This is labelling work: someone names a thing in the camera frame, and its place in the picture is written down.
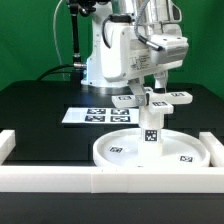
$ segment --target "white robot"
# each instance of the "white robot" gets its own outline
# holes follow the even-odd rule
[[[162,129],[164,114],[173,113],[173,104],[192,101],[187,92],[166,92],[168,70],[181,66],[188,50],[187,38],[177,25],[181,19],[181,11],[171,0],[96,4],[93,53],[82,84],[109,89],[129,86],[133,95],[112,96],[112,101],[117,108],[138,107],[140,127],[98,139],[94,144],[96,165],[209,165],[210,155],[199,140]],[[147,75],[154,75],[154,90],[143,86]]]

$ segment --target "black table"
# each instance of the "black table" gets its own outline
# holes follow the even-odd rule
[[[224,143],[224,102],[196,84],[169,84],[194,100],[175,106],[165,128]],[[69,82],[22,81],[0,92],[0,129],[15,129],[16,147],[3,165],[94,166],[101,135],[136,125],[64,125],[68,107],[113,107],[110,96]],[[223,194],[0,193],[1,223],[224,223]]]

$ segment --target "sticker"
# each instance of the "sticker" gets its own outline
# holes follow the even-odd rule
[[[106,109],[88,109],[87,114],[106,114]]]
[[[110,118],[111,122],[131,122],[131,119],[129,116],[111,116]]]
[[[171,93],[174,97],[185,96],[183,93]]]
[[[156,107],[167,106],[165,102],[153,102],[152,104]]]
[[[116,152],[116,153],[121,153],[122,150],[123,150],[123,148],[121,148],[121,147],[114,147],[114,146],[111,146],[110,149],[109,149],[110,152]]]
[[[112,109],[111,114],[113,115],[129,115],[128,109]]]
[[[85,121],[87,122],[104,122],[105,116],[91,116],[87,115],[85,118]]]
[[[145,131],[145,141],[146,142],[157,142],[157,131],[146,130]]]
[[[181,162],[187,162],[187,163],[193,163],[194,157],[191,156],[181,156],[180,161]]]
[[[119,100],[131,100],[132,98],[130,96],[119,96]]]

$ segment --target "white base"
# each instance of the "white base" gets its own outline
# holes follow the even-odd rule
[[[93,146],[95,164],[101,167],[138,167],[140,136],[140,128],[119,130],[102,136]],[[210,154],[198,139],[164,129],[161,137],[162,155],[150,157],[148,153],[148,158],[144,158],[147,167],[209,166]],[[154,150],[153,146],[153,143],[149,144],[148,150]]]
[[[224,151],[211,133],[200,139],[211,154],[216,152],[214,159]],[[0,133],[1,152],[10,153],[14,145],[14,131]],[[224,168],[217,167],[0,166],[0,192],[224,193],[223,186]]]

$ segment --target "green wall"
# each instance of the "green wall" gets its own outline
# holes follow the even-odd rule
[[[52,22],[59,0],[1,2],[0,89],[17,80],[34,80],[57,66]],[[200,83],[224,99],[224,1],[176,0],[183,13],[181,27],[190,50],[170,82]],[[70,14],[64,3],[58,14],[58,41],[63,63],[72,62]],[[79,18],[83,60],[91,51],[91,20]]]

